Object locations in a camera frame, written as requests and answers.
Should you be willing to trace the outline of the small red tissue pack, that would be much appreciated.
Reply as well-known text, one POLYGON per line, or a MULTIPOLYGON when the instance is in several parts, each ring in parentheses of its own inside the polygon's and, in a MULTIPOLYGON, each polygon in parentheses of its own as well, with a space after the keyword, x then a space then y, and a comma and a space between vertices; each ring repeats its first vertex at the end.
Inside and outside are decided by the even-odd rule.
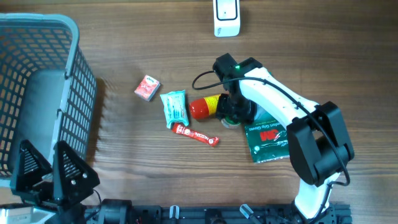
POLYGON ((134 92, 142 99, 150 101, 160 86, 161 84, 158 80, 149 75, 145 75, 134 92))

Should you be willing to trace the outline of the green 3M gloves pack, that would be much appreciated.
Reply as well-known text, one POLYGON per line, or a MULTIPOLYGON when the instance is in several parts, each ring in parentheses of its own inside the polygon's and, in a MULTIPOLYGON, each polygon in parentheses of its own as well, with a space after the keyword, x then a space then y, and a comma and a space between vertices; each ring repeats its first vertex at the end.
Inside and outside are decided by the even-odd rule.
POLYGON ((289 157, 286 129, 265 112, 244 127, 253 163, 263 163, 289 157))

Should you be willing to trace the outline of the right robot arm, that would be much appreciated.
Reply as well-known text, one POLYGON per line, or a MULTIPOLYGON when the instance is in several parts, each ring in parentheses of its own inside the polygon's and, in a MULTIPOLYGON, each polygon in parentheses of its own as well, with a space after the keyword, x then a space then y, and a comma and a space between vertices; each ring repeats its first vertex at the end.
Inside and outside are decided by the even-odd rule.
POLYGON ((300 177, 295 212, 306 223, 319 221, 339 175, 346 177, 344 186, 350 183, 346 166, 354 149, 339 107, 296 94, 252 57, 238 63, 224 54, 215 60, 213 71, 228 91, 220 97, 218 119, 251 124, 263 108, 285 128, 290 162, 300 177))

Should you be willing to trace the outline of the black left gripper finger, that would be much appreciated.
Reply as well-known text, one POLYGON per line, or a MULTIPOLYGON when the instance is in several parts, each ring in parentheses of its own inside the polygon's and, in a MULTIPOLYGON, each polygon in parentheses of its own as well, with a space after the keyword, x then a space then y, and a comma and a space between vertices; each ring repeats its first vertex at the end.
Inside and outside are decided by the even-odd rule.
POLYGON ((54 145, 53 197, 59 202, 81 202, 100 184, 96 171, 66 141, 54 145))
POLYGON ((21 141, 19 158, 14 169, 14 189, 25 191, 43 181, 43 176, 50 174, 52 167, 48 160, 27 139, 21 141))

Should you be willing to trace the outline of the mint toilet wipes pack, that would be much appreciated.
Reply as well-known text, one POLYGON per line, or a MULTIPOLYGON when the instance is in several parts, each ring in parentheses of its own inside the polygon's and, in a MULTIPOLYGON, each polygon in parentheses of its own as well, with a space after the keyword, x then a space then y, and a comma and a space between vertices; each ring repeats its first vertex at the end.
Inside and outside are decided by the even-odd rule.
POLYGON ((185 126, 189 125, 185 103, 185 90, 161 94, 160 98, 164 105, 166 127, 168 129, 171 129, 174 123, 183 123, 185 126))

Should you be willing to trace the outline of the green lid can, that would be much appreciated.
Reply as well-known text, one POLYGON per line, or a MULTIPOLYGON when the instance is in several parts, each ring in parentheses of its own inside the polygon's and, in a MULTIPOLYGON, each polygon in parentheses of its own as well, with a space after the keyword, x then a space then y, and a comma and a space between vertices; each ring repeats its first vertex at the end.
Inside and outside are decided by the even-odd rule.
POLYGON ((225 116, 221 119, 221 124, 227 129, 237 129, 241 123, 233 121, 228 116, 225 116))

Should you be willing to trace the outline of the red sriracha sauce bottle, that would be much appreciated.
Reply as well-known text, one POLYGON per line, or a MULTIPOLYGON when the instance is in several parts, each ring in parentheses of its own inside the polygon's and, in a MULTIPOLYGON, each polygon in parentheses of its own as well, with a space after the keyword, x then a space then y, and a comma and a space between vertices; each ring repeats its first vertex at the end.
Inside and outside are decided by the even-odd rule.
POLYGON ((206 96, 189 104, 191 116, 194 119, 206 119, 216 113, 221 95, 206 96))

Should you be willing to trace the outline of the red Nescafe sachet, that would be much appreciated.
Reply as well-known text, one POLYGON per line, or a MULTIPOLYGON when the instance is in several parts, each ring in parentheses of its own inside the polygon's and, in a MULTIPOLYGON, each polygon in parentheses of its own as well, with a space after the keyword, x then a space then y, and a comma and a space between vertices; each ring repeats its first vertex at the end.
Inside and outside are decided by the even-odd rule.
POLYGON ((175 123, 172 127, 172 131, 176 134, 203 142, 211 147, 215 147, 220 141, 218 137, 209 137, 180 123, 175 123))

